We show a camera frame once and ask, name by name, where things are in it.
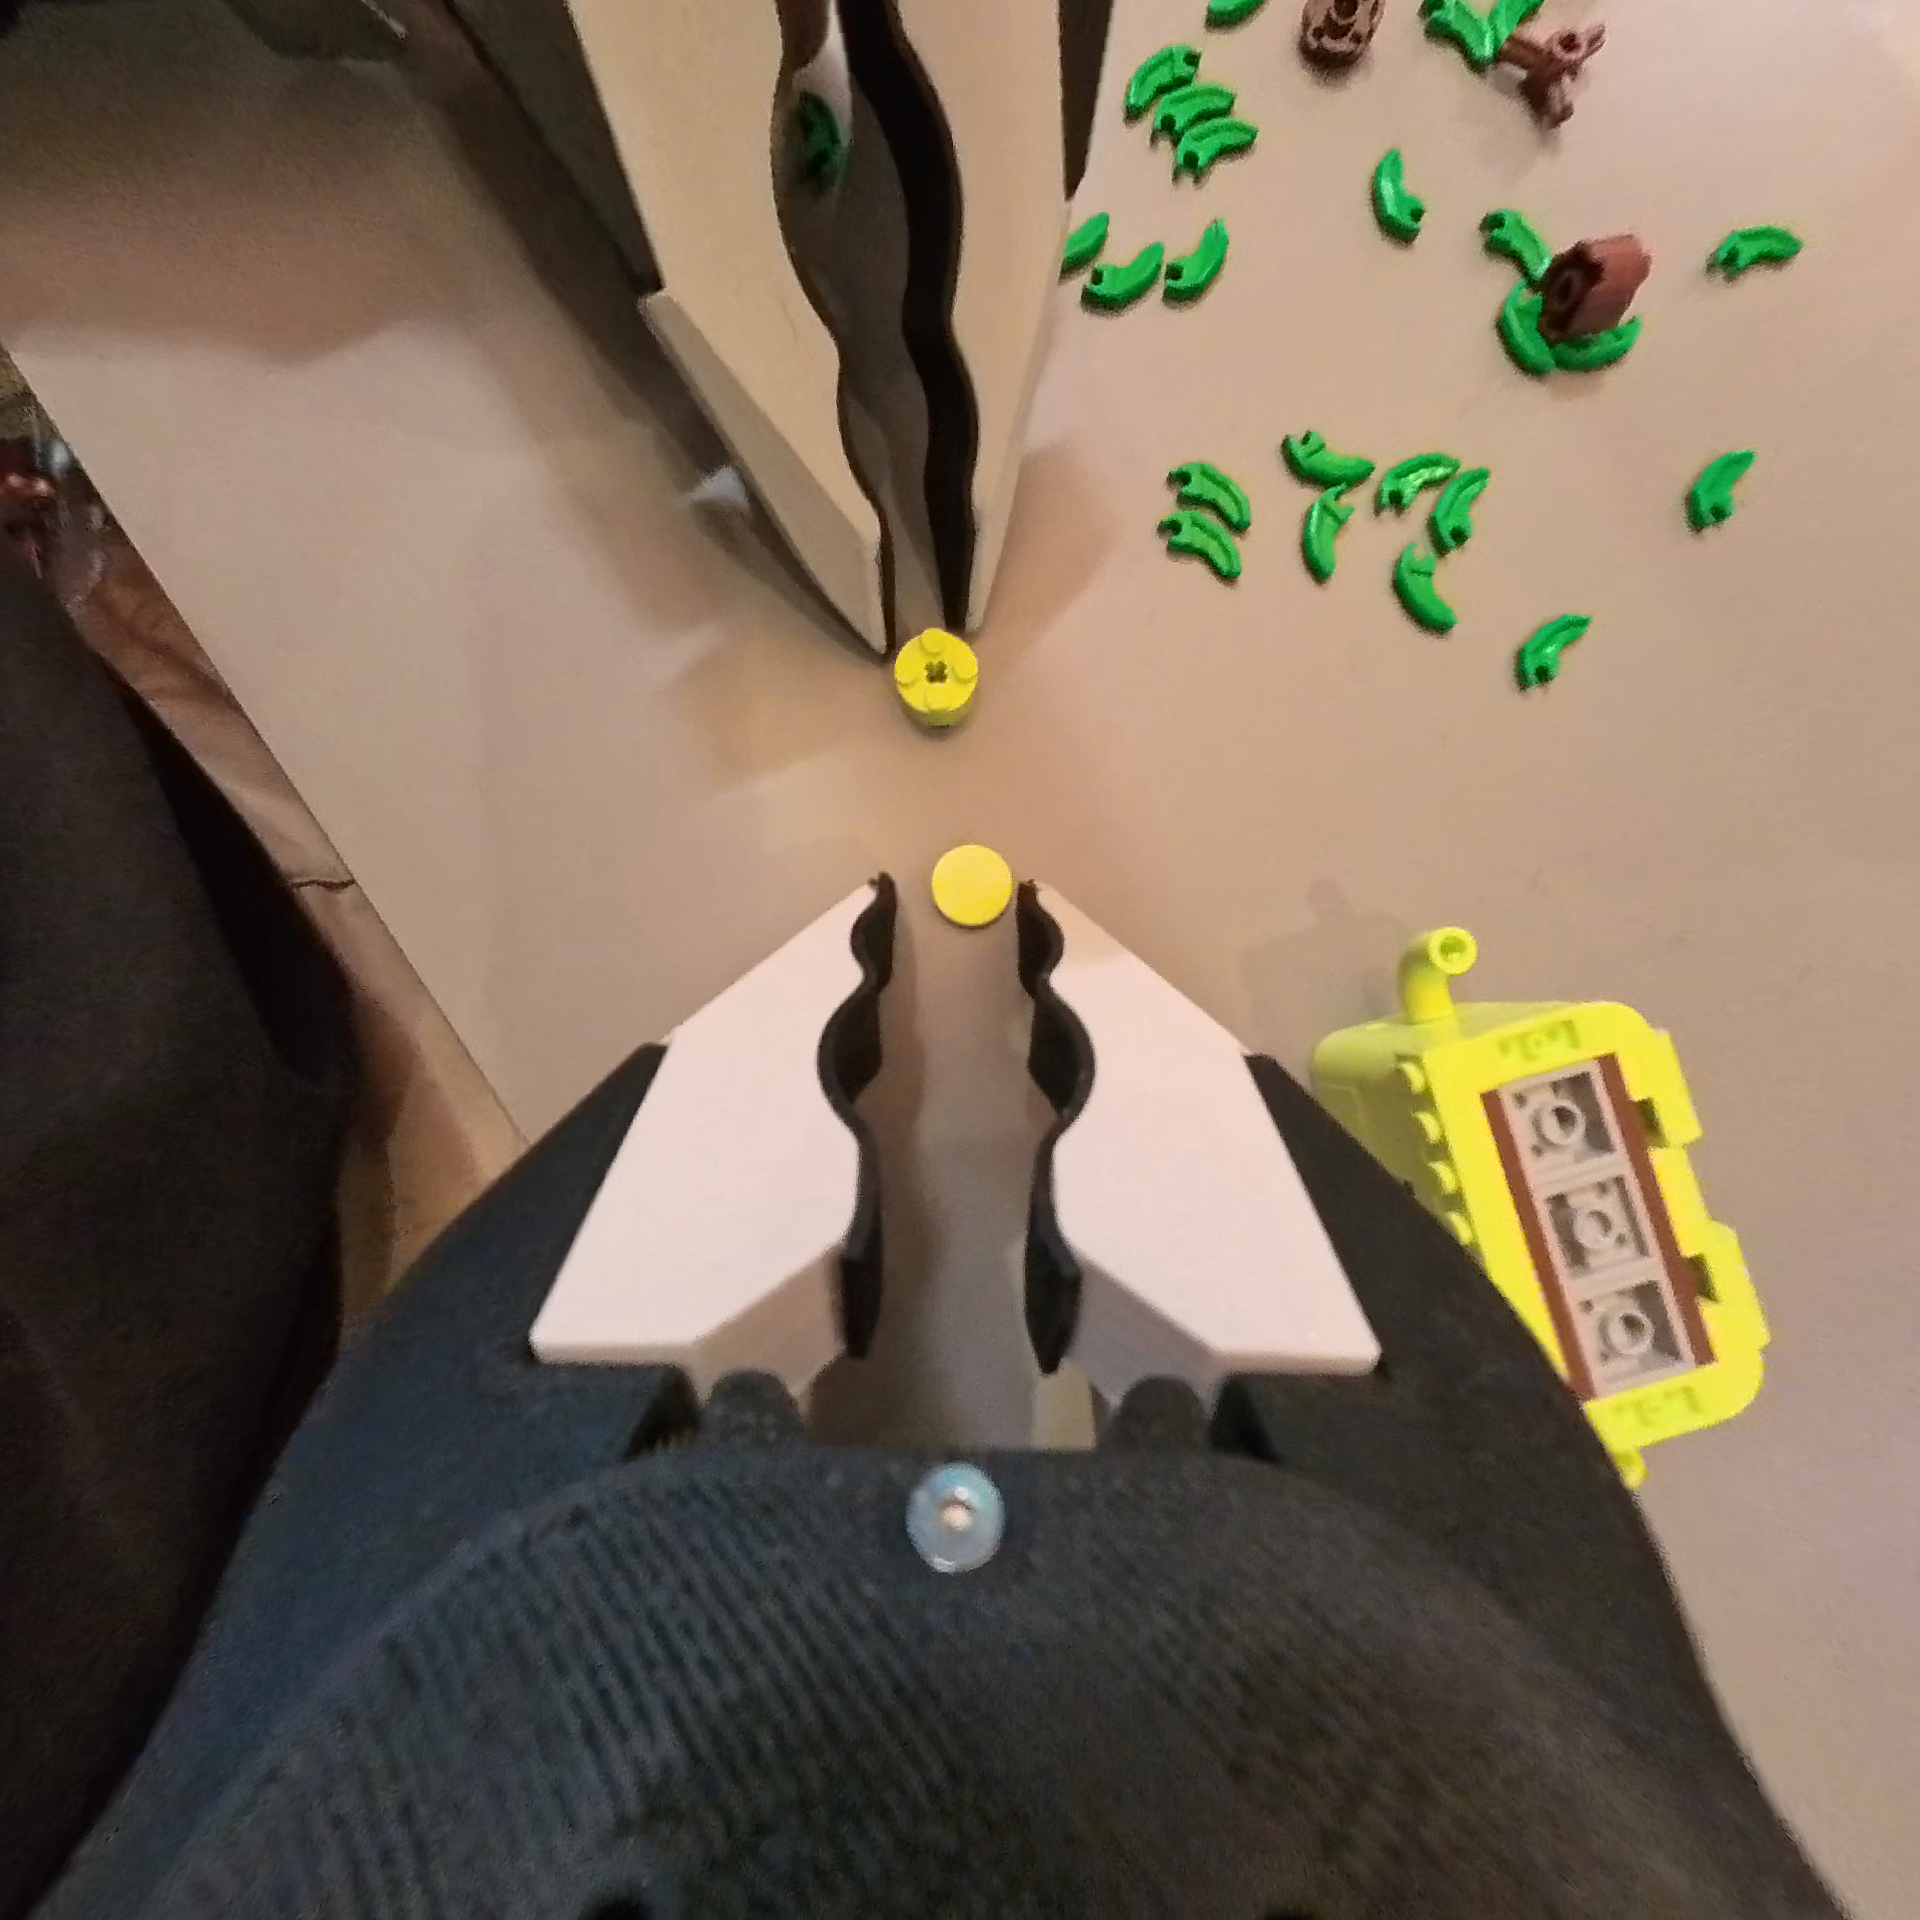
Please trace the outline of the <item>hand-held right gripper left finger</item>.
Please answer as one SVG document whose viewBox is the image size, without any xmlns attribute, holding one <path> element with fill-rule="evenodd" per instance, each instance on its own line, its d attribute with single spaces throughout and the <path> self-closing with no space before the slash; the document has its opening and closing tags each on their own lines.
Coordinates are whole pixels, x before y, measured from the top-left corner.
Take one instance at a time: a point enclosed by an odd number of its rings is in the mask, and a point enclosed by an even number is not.
<svg viewBox="0 0 1920 1920">
<path fill-rule="evenodd" d="M 534 1356 L 805 1396 L 884 1297 L 878 1147 L 896 883 L 859 883 L 681 1020 L 530 1326 Z"/>
</svg>

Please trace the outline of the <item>brown branch piece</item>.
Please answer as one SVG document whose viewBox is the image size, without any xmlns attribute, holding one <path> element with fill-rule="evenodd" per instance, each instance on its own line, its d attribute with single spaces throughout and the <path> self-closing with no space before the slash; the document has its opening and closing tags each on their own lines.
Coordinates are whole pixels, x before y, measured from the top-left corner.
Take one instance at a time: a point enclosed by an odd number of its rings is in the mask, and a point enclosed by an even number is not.
<svg viewBox="0 0 1920 1920">
<path fill-rule="evenodd" d="M 1605 24 L 1568 28 L 1551 34 L 1518 30 L 1501 47 L 1499 60 L 1520 74 L 1520 93 L 1544 128 L 1562 127 L 1573 108 L 1573 82 L 1605 44 Z"/>
</svg>

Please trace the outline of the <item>person's black clothed body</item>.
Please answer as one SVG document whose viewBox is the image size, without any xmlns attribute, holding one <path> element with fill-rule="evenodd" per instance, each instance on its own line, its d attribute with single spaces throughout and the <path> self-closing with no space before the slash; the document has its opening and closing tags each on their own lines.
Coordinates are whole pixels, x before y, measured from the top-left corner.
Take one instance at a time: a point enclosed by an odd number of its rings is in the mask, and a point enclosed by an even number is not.
<svg viewBox="0 0 1920 1920">
<path fill-rule="evenodd" d="M 119 1788 L 331 1358 L 349 990 L 254 830 L 2 578 L 2 1911 Z"/>
</svg>

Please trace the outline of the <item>brown block on green leaves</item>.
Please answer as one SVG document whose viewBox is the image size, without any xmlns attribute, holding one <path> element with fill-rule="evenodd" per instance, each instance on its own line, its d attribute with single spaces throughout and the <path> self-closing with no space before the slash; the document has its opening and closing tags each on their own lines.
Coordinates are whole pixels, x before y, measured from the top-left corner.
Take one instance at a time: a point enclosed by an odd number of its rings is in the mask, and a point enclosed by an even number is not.
<svg viewBox="0 0 1920 1920">
<path fill-rule="evenodd" d="M 1653 255 L 1634 234 L 1564 248 L 1539 281 L 1520 281 L 1501 302 L 1501 348 L 1530 377 L 1609 368 L 1641 332 L 1634 303 L 1649 267 Z"/>
</svg>

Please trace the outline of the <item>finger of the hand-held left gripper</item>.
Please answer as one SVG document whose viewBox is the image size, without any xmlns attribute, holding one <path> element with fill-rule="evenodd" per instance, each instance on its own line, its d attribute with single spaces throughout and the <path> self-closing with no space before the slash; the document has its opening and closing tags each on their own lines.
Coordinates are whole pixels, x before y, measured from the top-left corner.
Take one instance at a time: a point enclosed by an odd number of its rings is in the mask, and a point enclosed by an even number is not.
<svg viewBox="0 0 1920 1920">
<path fill-rule="evenodd" d="M 780 8 L 578 2 L 573 34 L 660 281 L 645 324 L 804 573 L 884 655 L 884 522 L 848 453 L 838 342 L 780 226 Z"/>
<path fill-rule="evenodd" d="M 1071 6 L 838 6 L 853 158 L 838 299 L 892 626 L 988 618 L 1071 201 Z"/>
</svg>

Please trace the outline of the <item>lime round brick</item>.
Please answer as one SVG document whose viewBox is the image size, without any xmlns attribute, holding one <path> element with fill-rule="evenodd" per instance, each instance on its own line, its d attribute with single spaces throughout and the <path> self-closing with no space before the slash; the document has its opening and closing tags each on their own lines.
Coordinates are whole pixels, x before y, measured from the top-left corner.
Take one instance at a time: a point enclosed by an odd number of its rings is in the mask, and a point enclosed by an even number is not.
<svg viewBox="0 0 1920 1920">
<path fill-rule="evenodd" d="M 973 710 L 978 658 L 967 636 L 932 626 L 899 646 L 892 678 L 899 702 L 918 726 L 947 732 Z"/>
</svg>

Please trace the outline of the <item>scattered green leaf pieces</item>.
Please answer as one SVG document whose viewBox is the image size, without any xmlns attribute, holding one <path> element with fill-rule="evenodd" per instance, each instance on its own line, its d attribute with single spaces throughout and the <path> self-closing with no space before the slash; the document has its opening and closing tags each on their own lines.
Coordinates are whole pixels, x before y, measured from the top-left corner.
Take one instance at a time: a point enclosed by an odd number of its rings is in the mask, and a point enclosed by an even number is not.
<svg viewBox="0 0 1920 1920">
<path fill-rule="evenodd" d="M 1235 30 L 1262 6 L 1207 3 L 1207 30 L 1214 34 Z M 1453 47 L 1474 74 L 1487 74 L 1507 67 L 1499 60 L 1507 35 L 1518 30 L 1544 34 L 1531 24 L 1542 6 L 1424 2 L 1418 3 L 1418 12 L 1431 38 Z M 1173 179 L 1192 184 L 1203 184 L 1221 159 L 1246 154 L 1258 140 L 1258 127 L 1237 111 L 1237 89 L 1207 78 L 1203 66 L 1203 49 L 1197 41 L 1167 41 L 1138 62 L 1122 91 L 1122 116 L 1144 127 L 1149 140 L 1167 145 Z M 1379 236 L 1396 248 L 1409 248 L 1424 232 L 1427 201 L 1407 177 L 1402 148 L 1389 148 L 1377 158 L 1368 185 Z M 1212 220 L 1185 253 L 1168 255 L 1155 242 L 1125 260 L 1108 251 L 1110 226 L 1110 214 L 1100 211 L 1071 227 L 1066 240 L 1062 277 L 1079 281 L 1084 309 L 1122 312 L 1149 293 L 1158 293 L 1168 306 L 1192 303 L 1208 293 L 1226 269 L 1230 232 L 1224 220 Z M 1564 251 L 1554 251 L 1546 234 L 1511 204 L 1494 206 L 1480 217 L 1480 240 L 1485 255 L 1513 267 L 1514 278 L 1507 293 L 1520 281 L 1539 281 L 1549 258 Z M 1802 251 L 1805 236 L 1793 227 L 1753 223 L 1722 236 L 1702 269 L 1733 285 L 1758 267 L 1786 267 Z M 1491 483 L 1491 471 L 1467 465 L 1445 448 L 1418 452 L 1379 465 L 1356 452 L 1334 446 L 1317 427 L 1285 435 L 1279 458 L 1296 483 L 1310 491 L 1298 544 L 1302 563 L 1317 585 L 1331 582 L 1336 573 L 1338 541 L 1356 514 L 1359 489 L 1366 483 L 1375 486 L 1377 517 L 1406 517 L 1419 499 L 1432 496 L 1424 534 L 1409 540 L 1394 559 L 1391 589 L 1418 629 L 1450 635 L 1457 624 L 1457 612 L 1442 593 L 1442 561 L 1473 540 L 1480 499 Z M 1737 446 L 1702 464 L 1684 491 L 1688 530 L 1709 532 L 1734 514 L 1740 483 L 1755 458 L 1751 446 Z M 1164 475 L 1164 484 L 1172 504 L 1156 520 L 1164 553 L 1199 561 L 1215 579 L 1237 585 L 1242 575 L 1242 540 L 1251 532 L 1246 486 L 1212 460 L 1175 461 Z M 1590 626 L 1590 616 L 1564 612 L 1523 636 L 1513 666 L 1518 688 L 1531 691 L 1551 686 L 1568 651 Z"/>
</svg>

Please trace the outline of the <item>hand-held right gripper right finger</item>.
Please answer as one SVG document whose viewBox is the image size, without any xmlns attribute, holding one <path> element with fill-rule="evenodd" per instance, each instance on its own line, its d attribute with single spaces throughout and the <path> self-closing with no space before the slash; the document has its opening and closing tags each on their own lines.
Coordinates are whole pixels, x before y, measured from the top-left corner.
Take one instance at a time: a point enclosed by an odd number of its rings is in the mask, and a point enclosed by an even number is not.
<svg viewBox="0 0 1920 1920">
<path fill-rule="evenodd" d="M 1037 1150 L 1023 1319 L 1110 1407 L 1239 1378 L 1364 1378 L 1375 1336 L 1262 1097 L 1259 1059 L 1054 885 L 1016 888 Z"/>
</svg>

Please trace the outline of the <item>lime green brick model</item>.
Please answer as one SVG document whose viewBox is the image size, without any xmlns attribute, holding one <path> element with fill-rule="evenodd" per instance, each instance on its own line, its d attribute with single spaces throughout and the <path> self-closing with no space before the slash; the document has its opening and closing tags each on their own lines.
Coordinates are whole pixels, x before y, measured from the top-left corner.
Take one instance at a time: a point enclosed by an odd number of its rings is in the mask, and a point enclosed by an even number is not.
<svg viewBox="0 0 1920 1920">
<path fill-rule="evenodd" d="M 1672 1036 L 1609 999 L 1460 999 L 1474 962 L 1467 928 L 1419 932 L 1399 1008 L 1326 1036 L 1310 1091 L 1474 1257 L 1640 1490 L 1655 1444 L 1753 1402 L 1763 1306 L 1697 1179 Z"/>
</svg>

